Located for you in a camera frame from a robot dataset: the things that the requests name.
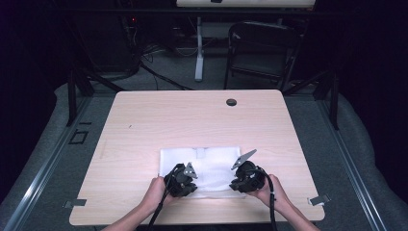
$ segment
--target forearm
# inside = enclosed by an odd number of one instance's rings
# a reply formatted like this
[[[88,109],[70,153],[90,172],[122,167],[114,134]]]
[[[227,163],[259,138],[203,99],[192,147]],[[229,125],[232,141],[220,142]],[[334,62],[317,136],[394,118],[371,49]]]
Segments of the forearm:
[[[112,230],[133,231],[141,224],[142,221],[148,218],[152,213],[153,211],[151,211],[151,209],[146,209],[142,205],[138,205],[123,218],[119,219],[112,225],[106,227],[104,231]]]

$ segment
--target metal bracket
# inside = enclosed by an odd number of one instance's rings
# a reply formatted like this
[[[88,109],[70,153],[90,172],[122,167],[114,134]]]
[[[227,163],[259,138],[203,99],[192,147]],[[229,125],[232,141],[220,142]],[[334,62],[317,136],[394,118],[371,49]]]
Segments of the metal bracket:
[[[66,209],[73,209],[74,206],[85,206],[87,201],[85,199],[73,199],[72,201],[67,200],[63,205]]]
[[[186,169],[184,169],[184,174],[191,178],[197,179],[197,174],[195,173],[195,170],[192,167],[191,162],[189,162],[186,166]]]
[[[316,206],[316,205],[324,205],[325,203],[331,201],[331,198],[327,194],[324,194],[324,195],[320,195],[312,199],[307,198],[307,200],[309,204]]]

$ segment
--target round hole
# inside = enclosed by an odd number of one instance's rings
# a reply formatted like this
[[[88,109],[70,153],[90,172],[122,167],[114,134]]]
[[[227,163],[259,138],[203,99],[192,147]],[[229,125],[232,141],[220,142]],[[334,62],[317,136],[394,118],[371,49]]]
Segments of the round hole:
[[[227,105],[234,107],[235,105],[237,105],[237,100],[235,99],[227,99]]]

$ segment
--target dark gray carpet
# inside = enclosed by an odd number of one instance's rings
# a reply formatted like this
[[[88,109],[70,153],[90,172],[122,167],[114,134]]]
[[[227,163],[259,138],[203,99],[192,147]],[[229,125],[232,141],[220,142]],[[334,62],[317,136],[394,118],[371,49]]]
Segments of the dark gray carpet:
[[[153,63],[145,61],[153,70],[165,75],[177,83],[195,90],[220,90],[223,84],[225,50],[207,49],[204,63],[204,80],[193,80],[195,55],[180,57],[167,52],[153,55]],[[177,90],[162,80],[156,81],[153,75],[141,69],[135,76],[115,81],[127,90]],[[102,131],[105,119],[112,105],[114,95],[106,87],[93,83],[97,91],[76,129],[88,132],[83,144],[68,144],[55,171],[42,192],[36,206],[23,230],[94,230],[93,227],[73,227],[69,224],[70,210],[63,208],[66,200],[76,198],[85,177],[91,155]],[[252,78],[231,78],[230,89],[273,89],[269,81],[254,81]],[[27,191],[29,182],[34,179],[41,163],[51,155],[52,146],[64,130],[67,119],[66,89],[57,92],[59,102],[49,126],[44,131],[33,160],[27,165],[26,173],[0,207],[1,227],[5,227],[19,200]],[[287,97],[286,102],[293,119],[293,125],[314,177],[319,194],[327,193],[332,201],[324,206],[325,219],[317,223],[322,230],[371,230],[367,217],[353,190],[340,159],[340,150],[326,123],[323,120],[317,102],[309,94],[299,97]],[[352,154],[362,177],[368,183],[373,200],[390,230],[407,230],[407,206],[387,188],[381,174],[373,162],[370,137],[364,125],[354,114],[349,104],[341,97],[339,125],[342,136]],[[156,230],[268,230],[267,224],[217,225],[217,226],[158,226]],[[292,230],[287,223],[279,223],[278,229]]]

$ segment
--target black device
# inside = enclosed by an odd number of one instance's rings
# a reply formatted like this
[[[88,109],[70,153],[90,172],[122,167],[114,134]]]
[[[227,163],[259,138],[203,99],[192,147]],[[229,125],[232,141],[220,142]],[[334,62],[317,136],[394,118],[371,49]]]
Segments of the black device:
[[[174,197],[186,196],[193,193],[197,187],[192,183],[192,178],[197,178],[191,163],[187,166],[178,164],[165,176],[166,189]]]
[[[265,178],[268,180],[270,189],[269,198],[269,214],[270,214],[270,224],[272,231],[277,230],[275,214],[274,214],[274,201],[275,195],[273,191],[273,184],[267,173],[258,166],[255,166],[252,162],[247,161],[256,152],[256,149],[243,154],[231,167],[231,170],[238,168],[235,172],[237,179],[231,181],[230,187],[234,191],[239,191],[240,193],[250,193],[261,189],[265,185]]]
[[[165,176],[166,189],[163,192],[162,201],[160,201],[149,225],[147,226],[147,230],[150,230],[153,226],[154,221],[163,208],[163,203],[168,194],[171,194],[174,197],[181,197],[193,193],[197,189],[195,184],[192,183],[192,178],[196,179],[197,174],[191,163],[188,163],[187,166],[184,164],[177,164],[173,170]]]
[[[262,172],[265,171],[252,162],[243,162],[235,173],[237,179],[234,179],[230,184],[231,189],[240,193],[249,193],[261,189],[265,184],[265,174]]]

